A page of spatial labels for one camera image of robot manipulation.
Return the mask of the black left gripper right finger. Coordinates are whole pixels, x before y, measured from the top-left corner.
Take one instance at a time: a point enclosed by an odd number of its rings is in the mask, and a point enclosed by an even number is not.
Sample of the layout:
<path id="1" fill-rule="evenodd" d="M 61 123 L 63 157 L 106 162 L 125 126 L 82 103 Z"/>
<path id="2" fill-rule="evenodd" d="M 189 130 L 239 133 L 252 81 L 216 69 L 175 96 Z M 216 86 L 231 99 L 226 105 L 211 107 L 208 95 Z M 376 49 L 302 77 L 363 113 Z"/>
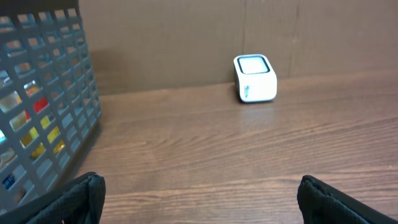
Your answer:
<path id="1" fill-rule="evenodd" d="M 311 175 L 302 177 L 297 202 L 304 224 L 397 224 L 397 220 Z"/>

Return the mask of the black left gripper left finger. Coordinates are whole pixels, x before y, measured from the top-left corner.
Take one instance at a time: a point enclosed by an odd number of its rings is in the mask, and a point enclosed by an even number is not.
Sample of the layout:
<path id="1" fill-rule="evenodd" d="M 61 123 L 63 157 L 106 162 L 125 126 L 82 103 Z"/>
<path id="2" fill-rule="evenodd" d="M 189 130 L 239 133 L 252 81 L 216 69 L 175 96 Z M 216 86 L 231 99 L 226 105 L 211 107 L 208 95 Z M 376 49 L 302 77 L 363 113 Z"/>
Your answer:
<path id="1" fill-rule="evenodd" d="M 104 177 L 87 172 L 63 186 L 1 215 L 1 224 L 98 224 L 106 195 Z"/>

